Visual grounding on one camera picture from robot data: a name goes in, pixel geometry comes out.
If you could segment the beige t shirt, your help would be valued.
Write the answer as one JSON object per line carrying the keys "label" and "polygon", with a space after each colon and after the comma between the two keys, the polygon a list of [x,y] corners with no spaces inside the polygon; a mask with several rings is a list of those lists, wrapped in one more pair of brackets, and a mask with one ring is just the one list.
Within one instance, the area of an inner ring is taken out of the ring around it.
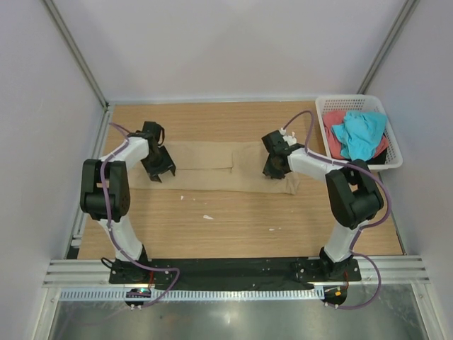
{"label": "beige t shirt", "polygon": [[167,142],[176,174],[151,181],[142,164],[128,171],[130,188],[187,191],[238,191],[294,195],[297,174],[271,179],[263,174],[268,153],[261,142]]}

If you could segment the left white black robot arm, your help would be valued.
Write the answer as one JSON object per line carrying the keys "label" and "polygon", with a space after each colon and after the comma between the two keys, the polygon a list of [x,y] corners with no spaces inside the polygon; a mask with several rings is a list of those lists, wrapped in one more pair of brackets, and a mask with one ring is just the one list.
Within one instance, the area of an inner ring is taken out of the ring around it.
{"label": "left white black robot arm", "polygon": [[160,124],[146,121],[135,132],[116,123],[112,126],[122,133],[124,141],[104,157],[84,161],[80,208],[105,230],[114,247],[113,261],[101,259],[110,269],[109,282],[144,283],[151,277],[152,269],[129,217],[128,171],[141,165],[146,179],[161,183],[161,175],[176,174],[176,165],[164,146],[165,130]]}

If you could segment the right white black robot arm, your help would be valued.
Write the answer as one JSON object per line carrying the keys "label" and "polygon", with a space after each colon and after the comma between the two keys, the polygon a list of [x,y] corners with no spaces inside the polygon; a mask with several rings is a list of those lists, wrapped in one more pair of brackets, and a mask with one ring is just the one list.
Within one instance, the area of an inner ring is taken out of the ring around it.
{"label": "right white black robot arm", "polygon": [[375,176],[366,162],[329,159],[299,144],[284,130],[270,132],[262,141],[268,152],[265,176],[283,179],[289,173],[298,173],[326,184],[335,224],[320,250],[319,268],[328,279],[341,276],[353,260],[354,244],[362,229],[384,207]]}

